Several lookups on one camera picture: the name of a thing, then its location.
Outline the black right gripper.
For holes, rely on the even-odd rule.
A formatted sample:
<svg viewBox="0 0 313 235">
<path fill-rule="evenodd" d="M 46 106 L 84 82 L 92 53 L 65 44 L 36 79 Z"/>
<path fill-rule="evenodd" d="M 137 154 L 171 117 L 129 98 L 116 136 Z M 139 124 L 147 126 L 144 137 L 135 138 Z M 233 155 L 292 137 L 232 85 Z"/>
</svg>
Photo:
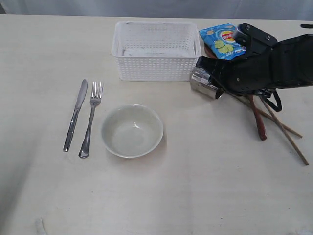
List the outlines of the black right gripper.
<svg viewBox="0 0 313 235">
<path fill-rule="evenodd" d="M 208 77 L 220 93 L 233 95 L 277 95 L 279 60 L 275 50 L 233 60 L 201 56 L 196 69 Z"/>
</svg>

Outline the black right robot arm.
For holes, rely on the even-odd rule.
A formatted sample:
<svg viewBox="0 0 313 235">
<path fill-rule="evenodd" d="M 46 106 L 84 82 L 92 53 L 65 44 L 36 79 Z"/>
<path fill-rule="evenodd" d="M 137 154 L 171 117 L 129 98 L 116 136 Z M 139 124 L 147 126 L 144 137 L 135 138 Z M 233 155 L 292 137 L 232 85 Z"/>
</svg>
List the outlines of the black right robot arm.
<svg viewBox="0 0 313 235">
<path fill-rule="evenodd" d="M 202 56 L 196 66 L 231 94 L 262 95 L 274 89 L 312 86 L 313 36 L 278 42 L 263 53 L 233 60 Z"/>
</svg>

